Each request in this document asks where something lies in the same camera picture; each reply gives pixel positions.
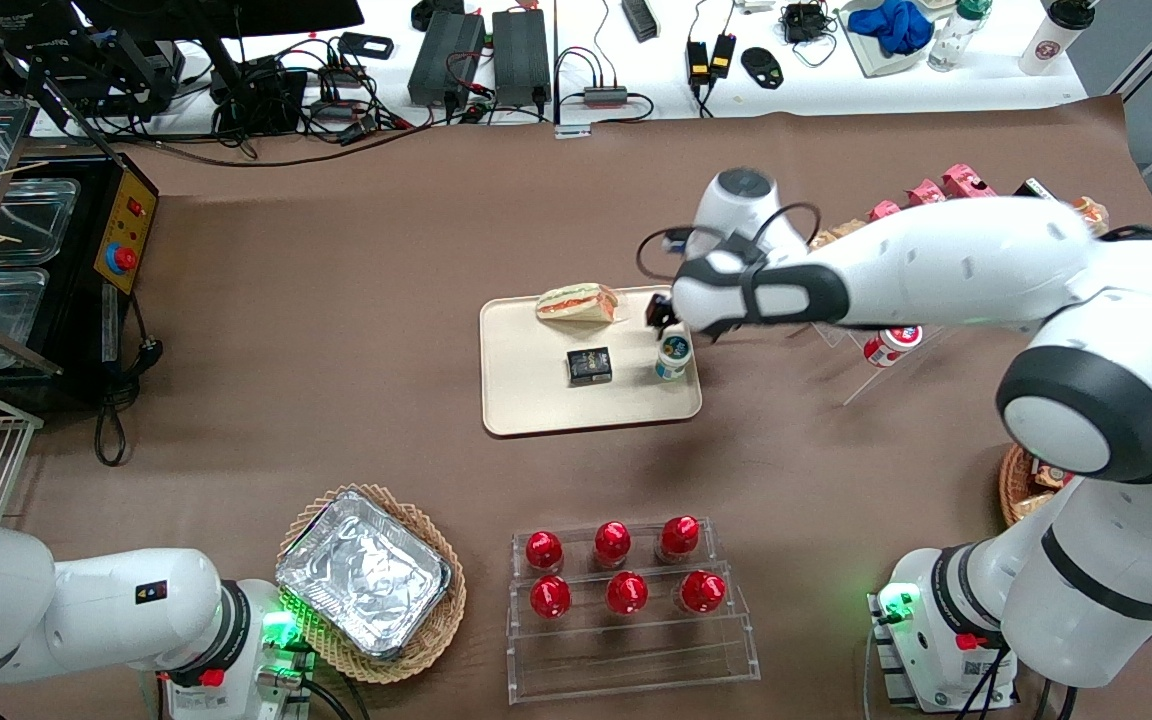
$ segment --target computer monitor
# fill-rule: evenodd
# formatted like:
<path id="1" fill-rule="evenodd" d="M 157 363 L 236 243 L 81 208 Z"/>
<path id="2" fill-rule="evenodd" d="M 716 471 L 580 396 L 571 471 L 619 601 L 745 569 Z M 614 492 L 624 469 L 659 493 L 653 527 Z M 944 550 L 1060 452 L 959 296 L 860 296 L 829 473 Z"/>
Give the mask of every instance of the computer monitor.
<path id="1" fill-rule="evenodd" d="M 198 35 L 172 0 L 78 0 L 97 29 L 124 29 L 141 40 L 192 40 Z M 357 0 L 197 0 L 220 37 L 323 32 L 362 23 Z"/>

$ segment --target woven basket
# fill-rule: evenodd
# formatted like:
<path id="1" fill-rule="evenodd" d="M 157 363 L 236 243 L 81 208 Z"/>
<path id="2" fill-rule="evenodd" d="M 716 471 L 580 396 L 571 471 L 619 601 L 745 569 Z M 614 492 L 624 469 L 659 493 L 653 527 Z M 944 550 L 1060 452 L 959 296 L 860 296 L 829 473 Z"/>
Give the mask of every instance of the woven basket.
<path id="1" fill-rule="evenodd" d="M 465 617 L 465 569 L 461 568 L 461 561 L 456 558 L 456 551 L 444 538 L 444 533 L 438 532 L 433 521 L 424 511 L 417 510 L 416 506 L 400 503 L 394 500 L 387 488 L 380 486 L 340 486 L 317 498 L 313 503 L 306 507 L 291 523 L 291 529 L 287 530 L 287 538 L 283 538 L 282 546 L 279 547 L 278 559 L 282 560 L 287 548 L 291 546 L 306 525 L 316 518 L 319 510 L 323 510 L 328 502 L 335 500 L 339 493 L 353 488 L 367 500 L 379 505 L 381 509 L 393 515 L 394 520 L 402 523 L 412 533 L 416 533 L 423 541 L 427 543 L 435 553 L 452 566 L 452 584 L 447 588 L 447 594 L 425 617 L 424 623 L 416 630 L 416 635 L 403 646 L 402 655 L 392 662 L 376 660 L 373 657 L 364 655 L 353 644 L 353 641 L 340 632 L 336 626 L 329 623 L 317 615 L 304 602 L 296 600 L 291 593 L 283 591 L 285 606 L 296 615 L 296 624 L 311 647 L 332 664 L 349 679 L 361 680 L 364 683 L 397 683 L 399 680 L 410 679 L 412 675 L 425 670 L 430 665 L 444 654 L 447 646 L 452 644 L 452 637 L 456 635 L 456 629 L 461 626 L 461 619 Z"/>
<path id="2" fill-rule="evenodd" d="M 1002 516 L 1009 526 L 1020 521 L 1011 503 L 1034 494 L 1030 488 L 1033 483 L 1029 482 L 1029 469 L 1033 462 L 1034 456 L 1029 450 L 1011 444 L 1011 448 L 1002 456 L 1002 465 L 998 468 L 998 502 L 1002 503 Z"/>

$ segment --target green indicator light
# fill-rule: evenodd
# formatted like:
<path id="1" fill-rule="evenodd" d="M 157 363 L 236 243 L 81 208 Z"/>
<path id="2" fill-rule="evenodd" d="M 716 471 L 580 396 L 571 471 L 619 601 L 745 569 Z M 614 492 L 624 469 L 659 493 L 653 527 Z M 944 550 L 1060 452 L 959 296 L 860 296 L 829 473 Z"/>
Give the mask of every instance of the green indicator light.
<path id="1" fill-rule="evenodd" d="M 271 612 L 265 616 L 262 638 L 274 646 L 287 647 L 301 637 L 296 616 L 290 611 Z"/>

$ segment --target sticker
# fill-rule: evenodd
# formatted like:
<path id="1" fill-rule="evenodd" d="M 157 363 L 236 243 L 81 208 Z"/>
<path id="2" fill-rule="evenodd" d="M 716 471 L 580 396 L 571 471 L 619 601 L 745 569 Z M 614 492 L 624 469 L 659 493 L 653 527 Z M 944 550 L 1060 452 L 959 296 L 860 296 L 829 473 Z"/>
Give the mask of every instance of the sticker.
<path id="1" fill-rule="evenodd" d="M 159 579 L 157 583 L 147 583 L 145 585 L 136 585 L 136 605 L 162 600 L 166 596 L 168 596 L 168 582 L 166 579 Z"/>

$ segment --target aluminum foil tray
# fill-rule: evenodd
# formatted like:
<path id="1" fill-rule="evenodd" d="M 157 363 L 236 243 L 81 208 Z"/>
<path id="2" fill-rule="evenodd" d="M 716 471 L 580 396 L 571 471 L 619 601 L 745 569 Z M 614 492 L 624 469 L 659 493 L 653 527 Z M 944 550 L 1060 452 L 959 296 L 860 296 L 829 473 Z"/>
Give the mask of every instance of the aluminum foil tray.
<path id="1" fill-rule="evenodd" d="M 275 577 L 358 650 L 397 659 L 452 583 L 452 568 L 419 537 L 356 491 L 319 511 Z"/>

